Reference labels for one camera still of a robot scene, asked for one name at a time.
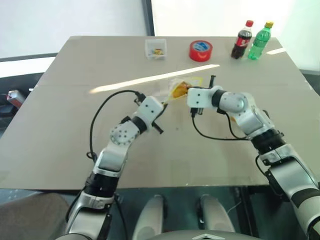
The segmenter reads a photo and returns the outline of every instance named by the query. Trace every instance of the small plastic container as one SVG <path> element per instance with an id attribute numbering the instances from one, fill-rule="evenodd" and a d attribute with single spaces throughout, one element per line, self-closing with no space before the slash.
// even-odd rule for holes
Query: small plastic container
<path id="1" fill-rule="evenodd" d="M 146 39 L 144 47 L 149 60 L 165 60 L 167 57 L 167 40 L 164 38 Z"/>

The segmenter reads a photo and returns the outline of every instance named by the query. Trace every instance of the bottle cap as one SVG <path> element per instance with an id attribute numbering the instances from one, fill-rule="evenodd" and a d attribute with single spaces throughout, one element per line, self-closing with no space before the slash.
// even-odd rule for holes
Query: bottle cap
<path id="1" fill-rule="evenodd" d="M 245 23 L 245 25 L 246 25 L 247 27 L 252 27 L 253 24 L 254 24 L 254 21 L 252 21 L 252 20 L 248 20 L 248 21 L 246 21 L 246 23 Z"/>
<path id="2" fill-rule="evenodd" d="M 272 28 L 273 25 L 274 25 L 273 21 L 267 21 L 265 23 L 264 27 L 270 29 L 270 28 Z"/>

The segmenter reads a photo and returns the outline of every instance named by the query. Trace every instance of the tabletop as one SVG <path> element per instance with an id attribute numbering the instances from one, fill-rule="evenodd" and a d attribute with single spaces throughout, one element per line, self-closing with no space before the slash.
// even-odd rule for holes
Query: tabletop
<path id="1" fill-rule="evenodd" d="M 229 92 L 251 93 L 269 112 L 285 140 L 320 177 L 320 100 L 286 52 L 263 54 L 259 60 L 232 59 L 234 37 L 163 37 L 165 60 L 145 57 L 138 36 L 74 36 L 63 46 L 0 139 L 0 188 L 81 189 L 93 168 L 86 157 L 91 120 L 110 94 L 132 89 L 158 98 L 168 94 L 172 76 L 203 78 Z M 206 40 L 209 61 L 189 58 L 189 45 Z M 265 52 L 281 49 L 272 38 Z M 125 93 L 108 102 L 97 118 L 93 148 L 99 153 L 109 130 L 137 105 Z M 225 116 L 205 109 L 195 121 L 209 136 L 232 137 Z M 193 128 L 186 98 L 169 103 L 157 119 L 164 130 L 144 133 L 132 144 L 120 188 L 262 185 L 267 180 L 255 166 L 250 142 L 203 138 Z M 241 131 L 235 124 L 234 131 Z"/>

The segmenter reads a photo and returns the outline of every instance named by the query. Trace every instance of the tape roll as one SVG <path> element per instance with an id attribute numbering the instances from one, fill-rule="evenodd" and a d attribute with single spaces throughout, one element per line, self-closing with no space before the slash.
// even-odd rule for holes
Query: tape roll
<path id="1" fill-rule="evenodd" d="M 212 45 L 208 41 L 196 40 L 190 44 L 189 57 L 197 62 L 208 61 L 211 57 Z"/>

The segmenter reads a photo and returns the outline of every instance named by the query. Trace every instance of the silver robot arm segment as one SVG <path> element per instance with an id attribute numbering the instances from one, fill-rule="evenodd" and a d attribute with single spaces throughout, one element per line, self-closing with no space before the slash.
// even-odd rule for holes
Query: silver robot arm segment
<path id="1" fill-rule="evenodd" d="M 139 135 L 152 128 L 163 109 L 159 101 L 148 96 L 131 118 L 111 129 L 110 141 L 100 152 L 85 187 L 71 209 L 65 230 L 67 235 L 106 239 L 111 221 L 109 208 L 114 201 L 128 150 Z"/>
<path id="2" fill-rule="evenodd" d="M 209 108 L 232 116 L 259 153 L 265 176 L 276 193 L 292 203 L 296 217 L 309 239 L 320 239 L 320 190 L 318 181 L 294 148 L 283 140 L 270 118 L 257 108 L 248 93 L 226 92 L 220 86 L 211 89 L 190 88 L 187 104 L 191 108 Z"/>

